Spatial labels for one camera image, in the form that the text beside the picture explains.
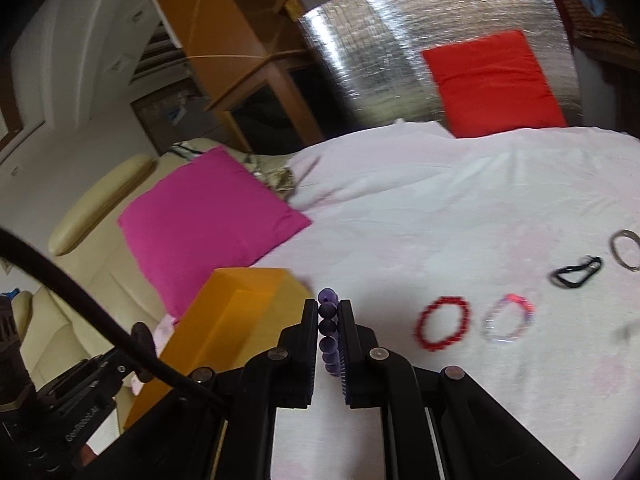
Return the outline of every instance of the orange box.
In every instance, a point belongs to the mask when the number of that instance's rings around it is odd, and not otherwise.
[[[309,291],[287,269],[229,268],[213,272],[160,355],[184,375],[201,366],[216,372],[239,368],[277,345],[280,331],[300,322]],[[171,388],[144,385],[125,428]]]

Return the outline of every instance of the bed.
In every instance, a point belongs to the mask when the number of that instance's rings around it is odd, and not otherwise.
[[[637,139],[597,128],[350,134],[290,160],[302,176],[290,203],[314,223],[257,265],[334,288],[382,346],[419,367],[462,366],[579,478],[611,479],[640,439],[640,282],[608,248],[614,232],[640,230],[639,161]],[[637,248],[620,252],[637,264]],[[549,282],[585,254],[604,260],[587,285]],[[484,319],[508,292],[535,321],[513,344],[489,342]],[[432,353],[412,332],[439,296],[463,296],[471,324]],[[457,315],[432,316],[430,334],[453,332]],[[278,413],[272,478],[383,478],[377,411],[346,407],[321,362],[311,407]]]

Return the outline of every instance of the pink cloth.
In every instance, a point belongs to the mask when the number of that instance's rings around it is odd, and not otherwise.
[[[222,148],[178,168],[118,224],[143,275],[180,319],[219,267],[249,267],[311,224]]]

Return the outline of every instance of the white wall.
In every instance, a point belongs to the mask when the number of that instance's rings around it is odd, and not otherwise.
[[[29,136],[0,164],[0,225],[50,257],[49,235],[82,193],[130,156],[156,156],[129,103],[186,75],[181,66],[152,74],[87,126],[71,133],[40,128]],[[0,270],[0,292],[15,287],[35,292],[38,285],[19,269]]]
[[[142,19],[130,19],[142,11]],[[47,0],[12,49],[12,73],[23,131],[0,161],[42,123],[74,131],[127,91],[160,17],[151,0]],[[108,67],[130,59],[119,73]]]
[[[575,68],[582,94],[582,124],[605,130],[616,129],[616,89],[604,81],[602,67],[574,48]]]

